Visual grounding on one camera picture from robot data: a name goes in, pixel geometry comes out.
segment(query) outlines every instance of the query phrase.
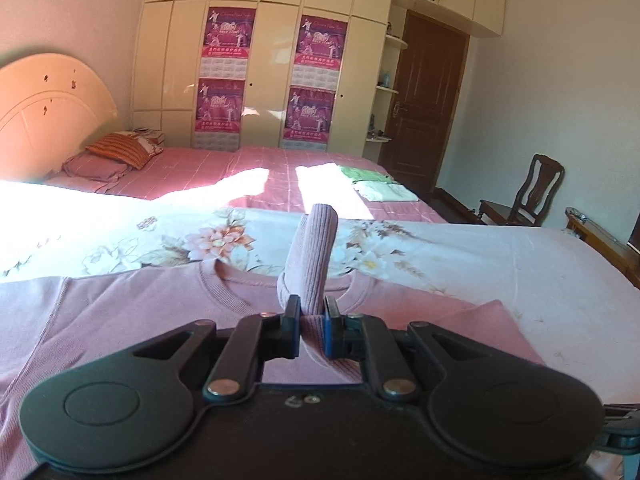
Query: poster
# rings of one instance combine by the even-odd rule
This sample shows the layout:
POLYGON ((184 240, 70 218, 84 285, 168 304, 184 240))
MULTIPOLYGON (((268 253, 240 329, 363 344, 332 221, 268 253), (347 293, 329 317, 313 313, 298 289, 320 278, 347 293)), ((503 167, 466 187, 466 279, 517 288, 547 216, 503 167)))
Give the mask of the poster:
POLYGON ((346 35, 346 22, 303 15, 291 84, 335 92, 346 35))
POLYGON ((255 9, 210 7, 202 45, 200 77, 245 79, 255 9))
POLYGON ((244 80, 255 9, 210 7, 207 13, 194 147, 232 152, 240 146, 244 80))
POLYGON ((346 22, 303 15, 294 63, 340 70, 346 35, 346 22))
POLYGON ((196 108, 196 148, 233 151, 240 143, 244 81, 201 78, 196 108))
POLYGON ((329 141, 334 98, 334 92, 292 86, 289 89, 284 146, 307 149, 306 144, 312 142, 322 145, 314 146, 314 149, 325 149, 329 141))

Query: chair backrest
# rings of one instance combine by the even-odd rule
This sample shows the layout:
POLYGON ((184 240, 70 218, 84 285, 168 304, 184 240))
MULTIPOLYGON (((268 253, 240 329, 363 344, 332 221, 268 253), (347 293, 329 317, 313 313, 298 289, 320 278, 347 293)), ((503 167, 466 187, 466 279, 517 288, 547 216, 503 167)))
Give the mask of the chair backrest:
POLYGON ((549 158, 546 155, 534 155, 533 159, 531 159, 531 164, 529 166, 529 174, 527 175, 527 179, 525 183, 522 185, 518 194, 516 195, 516 200, 513 202, 513 206, 511 207, 511 212, 509 214, 508 222, 515 222, 516 215, 522 210, 525 211, 533 218, 533 225, 539 226, 542 224, 543 220, 546 218, 546 215, 549 213, 549 208, 551 207, 551 201, 553 200, 560 184, 562 184, 562 179, 564 178, 564 167, 558 161, 549 158), (536 183, 529 191, 529 195, 527 196, 527 201, 524 202, 524 195, 531 186, 533 182, 533 176, 536 172, 536 164, 540 164, 540 170, 538 171, 538 179, 536 183), (536 213, 536 209, 540 205, 544 198, 544 203, 539 212, 536 213))

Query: wall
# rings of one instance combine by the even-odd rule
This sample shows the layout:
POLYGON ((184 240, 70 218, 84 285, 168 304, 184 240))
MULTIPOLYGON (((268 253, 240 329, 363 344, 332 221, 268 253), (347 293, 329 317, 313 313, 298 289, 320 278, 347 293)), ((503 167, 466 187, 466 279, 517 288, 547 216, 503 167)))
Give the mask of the wall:
POLYGON ((438 185, 469 208, 513 202, 531 157, 574 206, 626 240, 640 211, 640 0, 508 0, 502 38, 473 40, 438 185))
POLYGON ((0 66, 57 52, 91 67, 130 120, 131 67, 142 0, 0 0, 0 66))

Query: shirt sleeve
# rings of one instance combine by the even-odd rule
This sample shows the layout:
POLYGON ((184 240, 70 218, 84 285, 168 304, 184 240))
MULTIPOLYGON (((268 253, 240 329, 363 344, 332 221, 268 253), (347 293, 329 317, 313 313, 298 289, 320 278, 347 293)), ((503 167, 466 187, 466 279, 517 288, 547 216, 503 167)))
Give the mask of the shirt sleeve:
POLYGON ((64 282, 39 278, 0 285, 0 399, 36 349, 64 282))

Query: wooden chair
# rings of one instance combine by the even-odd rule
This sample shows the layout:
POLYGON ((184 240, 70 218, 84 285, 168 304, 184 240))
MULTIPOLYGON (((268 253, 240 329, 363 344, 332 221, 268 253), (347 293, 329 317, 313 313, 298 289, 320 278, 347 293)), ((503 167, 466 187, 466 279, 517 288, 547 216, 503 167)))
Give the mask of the wooden chair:
POLYGON ((488 200, 481 200, 478 219, 481 221, 482 216, 487 215, 498 225, 539 227, 546 218, 546 215, 549 213, 551 201, 558 191, 560 184, 562 184, 563 178, 564 167, 559 162, 546 155, 534 155, 531 165, 529 166, 527 179, 518 191, 513 205, 509 207, 507 205, 489 202, 488 200), (537 163, 540 164, 538 179, 533 185, 533 188, 531 188, 531 191, 527 196, 527 201, 524 202, 524 195, 533 182, 533 175, 535 173, 537 163), (538 213, 536 213, 536 209, 542 202, 543 198, 544 203, 542 208, 538 213))

